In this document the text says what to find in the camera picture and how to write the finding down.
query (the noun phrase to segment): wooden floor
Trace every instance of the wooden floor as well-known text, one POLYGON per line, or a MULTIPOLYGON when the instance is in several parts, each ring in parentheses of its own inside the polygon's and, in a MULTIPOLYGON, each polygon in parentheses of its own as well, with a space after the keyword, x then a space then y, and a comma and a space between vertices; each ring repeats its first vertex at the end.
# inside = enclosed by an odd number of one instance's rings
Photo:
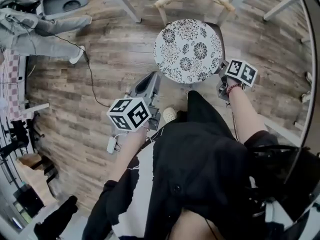
MULTIPOLYGON (((93 17, 82 30, 62 34, 71 42, 85 45, 93 71, 94 89, 100 102, 110 106, 130 86, 151 71, 158 70, 153 45, 162 30, 156 0, 129 0, 142 15, 134 23, 114 0, 90 0, 76 13, 93 17)), ((299 100, 310 87, 304 72, 311 71, 311 51, 299 42, 308 34, 299 3, 263 22, 262 17, 281 0, 245 0, 238 12, 222 26, 226 57, 246 60, 258 69, 256 84, 247 94, 256 110, 287 129, 294 121, 304 124, 308 106, 299 100)), ((167 10, 174 21, 194 18, 216 22, 222 8, 194 2, 174 2, 167 10)), ((108 107, 95 102, 90 71, 84 59, 71 65, 65 58, 37 57, 27 80, 32 103, 50 103, 41 111, 37 125, 45 134, 39 152, 49 156, 59 169, 59 184, 66 194, 79 199, 87 215, 98 199, 116 155, 106 152, 113 128, 106 116, 108 107)), ((194 85, 181 85, 162 78, 156 105, 163 110, 186 108, 186 91, 199 91, 233 128, 231 111, 217 98, 218 77, 194 85)))

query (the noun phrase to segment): button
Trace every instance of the button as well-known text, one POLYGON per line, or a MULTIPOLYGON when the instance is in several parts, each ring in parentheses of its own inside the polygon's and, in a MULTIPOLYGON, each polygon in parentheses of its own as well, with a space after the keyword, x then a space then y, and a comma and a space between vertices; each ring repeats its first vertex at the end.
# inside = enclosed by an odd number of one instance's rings
POLYGON ((180 192, 180 190, 181 190, 181 187, 179 185, 174 185, 173 187, 174 192, 180 192))

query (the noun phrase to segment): checkered fabric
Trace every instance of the checkered fabric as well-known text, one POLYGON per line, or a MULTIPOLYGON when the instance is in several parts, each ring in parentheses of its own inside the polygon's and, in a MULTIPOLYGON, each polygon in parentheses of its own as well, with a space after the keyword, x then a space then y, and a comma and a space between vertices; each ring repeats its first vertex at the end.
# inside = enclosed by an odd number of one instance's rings
POLYGON ((19 54, 14 50, 6 49, 3 52, 4 62, 0 65, 0 78, 2 84, 2 95, 7 102, 4 109, 6 117, 10 121, 32 119, 33 113, 23 113, 25 105, 19 103, 19 54))

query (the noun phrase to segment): white sneaker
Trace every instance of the white sneaker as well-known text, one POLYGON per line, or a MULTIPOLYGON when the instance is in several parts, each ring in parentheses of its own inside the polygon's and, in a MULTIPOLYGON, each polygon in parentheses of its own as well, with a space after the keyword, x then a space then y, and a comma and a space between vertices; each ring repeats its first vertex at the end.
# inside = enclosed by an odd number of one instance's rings
POLYGON ((71 64, 76 64, 78 62, 78 60, 81 58, 82 54, 84 54, 85 47, 83 45, 81 45, 79 47, 80 47, 80 52, 79 52, 78 56, 69 59, 71 64))
POLYGON ((305 79, 312 86, 312 74, 310 74, 309 72, 305 72, 305 79))
POLYGON ((310 101, 311 99, 311 91, 308 91, 307 93, 304 93, 301 95, 301 102, 302 103, 306 103, 308 101, 310 101))
POLYGON ((162 113, 163 119, 169 123, 177 118, 177 113, 172 107, 167 107, 162 113))

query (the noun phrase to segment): red bracelet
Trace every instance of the red bracelet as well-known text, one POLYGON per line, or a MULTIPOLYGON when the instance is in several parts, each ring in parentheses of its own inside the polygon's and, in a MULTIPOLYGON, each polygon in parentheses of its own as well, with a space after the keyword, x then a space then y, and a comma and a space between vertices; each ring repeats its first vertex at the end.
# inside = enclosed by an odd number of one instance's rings
POLYGON ((229 94, 230 92, 232 91, 233 88, 235 87, 241 87, 242 88, 242 85, 241 83, 237 83, 237 84, 234 84, 234 85, 231 85, 227 90, 226 90, 226 95, 229 97, 229 94))

